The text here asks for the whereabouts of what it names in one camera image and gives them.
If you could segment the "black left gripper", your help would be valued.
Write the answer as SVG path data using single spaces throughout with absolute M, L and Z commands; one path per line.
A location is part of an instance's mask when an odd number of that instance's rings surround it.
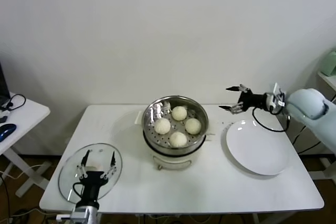
M 116 172 L 115 152 L 112 153 L 110 168 L 107 172 L 92 171 L 92 168 L 86 166 L 89 154 L 92 150 L 87 150 L 79 165 L 77 173 L 79 177 L 78 185 L 83 187 L 82 193 L 77 193 L 80 197 L 80 203 L 97 203 L 100 188 L 108 183 L 108 179 Z

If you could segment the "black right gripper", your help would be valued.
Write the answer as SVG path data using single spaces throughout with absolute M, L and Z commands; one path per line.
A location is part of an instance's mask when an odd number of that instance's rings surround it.
M 220 105 L 219 108 L 230 112 L 231 114 L 240 114 L 243 110 L 248 110 L 251 107 L 266 109 L 266 94 L 254 94 L 249 91 L 249 88 L 240 84 L 239 86 L 232 86 L 226 88 L 228 91 L 241 92 L 238 99 L 238 104 L 234 105 Z

